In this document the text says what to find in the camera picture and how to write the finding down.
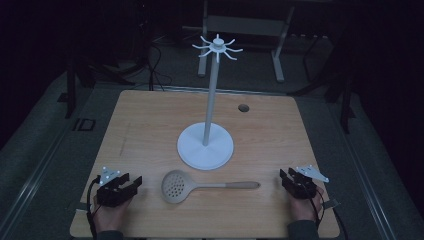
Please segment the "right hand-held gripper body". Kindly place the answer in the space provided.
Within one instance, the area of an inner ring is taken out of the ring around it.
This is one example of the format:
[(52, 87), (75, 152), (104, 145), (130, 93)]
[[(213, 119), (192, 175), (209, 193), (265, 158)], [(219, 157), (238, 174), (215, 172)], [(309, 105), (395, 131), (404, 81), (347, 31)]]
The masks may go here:
[(324, 183), (329, 182), (329, 178), (324, 176), (319, 170), (312, 165), (293, 168), (298, 172), (297, 177), (291, 177), (288, 170), (285, 171), (290, 178), (288, 182), (282, 182), (285, 190), (296, 199), (312, 199), (316, 196), (317, 185), (314, 180)]

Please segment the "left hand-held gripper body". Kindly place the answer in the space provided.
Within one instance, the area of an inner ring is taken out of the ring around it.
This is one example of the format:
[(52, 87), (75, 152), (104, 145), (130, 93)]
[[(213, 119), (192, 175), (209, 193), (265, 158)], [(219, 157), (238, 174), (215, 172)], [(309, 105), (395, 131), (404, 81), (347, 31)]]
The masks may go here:
[(124, 174), (121, 174), (119, 170), (112, 170), (108, 167), (102, 168), (99, 181), (100, 188), (97, 190), (97, 200), (102, 206), (117, 207), (136, 195), (130, 193), (129, 186), (133, 183), (128, 184), (130, 178), (124, 185), (117, 185), (116, 178), (122, 175)]

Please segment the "beige slotted skimmer spoon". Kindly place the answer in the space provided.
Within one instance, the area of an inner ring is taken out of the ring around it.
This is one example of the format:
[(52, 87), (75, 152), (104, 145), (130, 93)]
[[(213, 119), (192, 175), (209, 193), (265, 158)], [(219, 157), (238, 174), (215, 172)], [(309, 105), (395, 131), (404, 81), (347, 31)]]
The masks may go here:
[(198, 188), (228, 188), (228, 189), (257, 189), (259, 182), (227, 182), (227, 183), (197, 183), (182, 170), (168, 172), (161, 182), (161, 193), (164, 200), (171, 204), (183, 202), (192, 191)]

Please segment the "white utensil rack stand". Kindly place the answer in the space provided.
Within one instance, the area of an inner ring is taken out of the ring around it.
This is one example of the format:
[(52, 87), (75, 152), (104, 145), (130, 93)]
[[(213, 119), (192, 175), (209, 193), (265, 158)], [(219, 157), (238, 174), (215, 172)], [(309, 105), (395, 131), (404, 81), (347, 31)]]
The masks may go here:
[(211, 41), (201, 36), (203, 46), (194, 48), (204, 50), (200, 58), (212, 56), (211, 73), (205, 121), (194, 123), (185, 128), (177, 140), (177, 152), (181, 160), (188, 166), (202, 171), (211, 171), (224, 166), (234, 152), (234, 141), (231, 134), (222, 126), (214, 123), (213, 113), (215, 107), (216, 88), (220, 69), (220, 59), (224, 55), (236, 61), (230, 52), (242, 52), (242, 49), (232, 49), (230, 45), (235, 42), (225, 42), (219, 34)]

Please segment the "person's left hand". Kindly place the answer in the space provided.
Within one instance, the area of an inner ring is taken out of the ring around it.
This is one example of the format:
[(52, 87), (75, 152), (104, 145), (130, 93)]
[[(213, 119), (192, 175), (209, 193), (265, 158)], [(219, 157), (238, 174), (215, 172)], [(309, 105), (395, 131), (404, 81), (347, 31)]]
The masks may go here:
[(93, 201), (94, 212), (92, 213), (92, 217), (96, 232), (120, 230), (131, 199), (117, 207), (104, 207), (99, 203), (97, 197), (94, 197)]

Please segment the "person's right hand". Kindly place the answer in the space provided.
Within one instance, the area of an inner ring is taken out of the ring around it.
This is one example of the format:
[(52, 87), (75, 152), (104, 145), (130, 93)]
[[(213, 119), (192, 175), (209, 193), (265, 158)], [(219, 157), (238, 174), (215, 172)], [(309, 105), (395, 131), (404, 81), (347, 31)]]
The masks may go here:
[(311, 220), (316, 222), (318, 220), (318, 213), (322, 209), (321, 196), (324, 190), (320, 187), (317, 188), (317, 195), (311, 200), (296, 199), (288, 195), (290, 202), (291, 217), (294, 221)]

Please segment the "black floor socket box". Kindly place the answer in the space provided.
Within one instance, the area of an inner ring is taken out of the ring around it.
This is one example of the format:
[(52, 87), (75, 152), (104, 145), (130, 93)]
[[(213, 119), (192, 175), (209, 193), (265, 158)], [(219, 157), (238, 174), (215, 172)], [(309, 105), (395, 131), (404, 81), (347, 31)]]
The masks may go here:
[(96, 125), (95, 119), (78, 118), (72, 128), (73, 131), (93, 131)]

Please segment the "black metal stand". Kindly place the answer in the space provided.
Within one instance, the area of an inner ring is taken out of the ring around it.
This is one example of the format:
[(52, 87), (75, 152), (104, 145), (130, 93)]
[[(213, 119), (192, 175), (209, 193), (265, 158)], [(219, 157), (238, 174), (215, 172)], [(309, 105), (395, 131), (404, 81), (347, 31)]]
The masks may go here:
[(327, 86), (324, 99), (327, 103), (341, 100), (340, 125), (346, 134), (350, 133), (349, 119), (353, 85), (352, 44), (349, 42), (348, 30), (345, 29), (333, 45), (324, 66), (314, 76), (312, 82), (299, 90), (288, 92), (288, 96), (302, 96), (322, 86)]
[(92, 88), (95, 85), (95, 80), (91, 76), (91, 68), (99, 71), (112, 82), (132, 85), (132, 82), (125, 80), (118, 73), (109, 70), (93, 58), (82, 54), (76, 46), (69, 47), (66, 52), (66, 91), (58, 98), (59, 102), (65, 103), (67, 106), (66, 119), (72, 116), (76, 108), (76, 79), (80, 80), (83, 87)]

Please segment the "white metal desk frame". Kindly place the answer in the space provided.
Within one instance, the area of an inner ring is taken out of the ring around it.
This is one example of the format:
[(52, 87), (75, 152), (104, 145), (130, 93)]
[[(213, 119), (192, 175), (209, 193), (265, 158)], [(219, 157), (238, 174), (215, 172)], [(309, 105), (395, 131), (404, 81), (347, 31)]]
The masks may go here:
[(278, 45), (271, 50), (271, 59), (276, 81), (280, 83), (284, 82), (285, 76), (280, 55), (288, 35), (295, 7), (290, 6), (288, 8), (284, 20), (271, 20), (211, 15), (208, 11), (209, 1), (210, 0), (203, 0), (202, 33), (200, 35), (202, 43), (200, 46), (196, 46), (196, 49), (200, 51), (198, 75), (203, 77), (206, 74), (207, 58), (209, 55), (212, 55), (212, 59), (214, 63), (216, 63), (221, 55), (224, 53), (229, 54), (229, 45), (234, 43), (234, 40), (225, 42), (220, 37), (220, 33), (234, 33), (277, 37), (279, 42)]

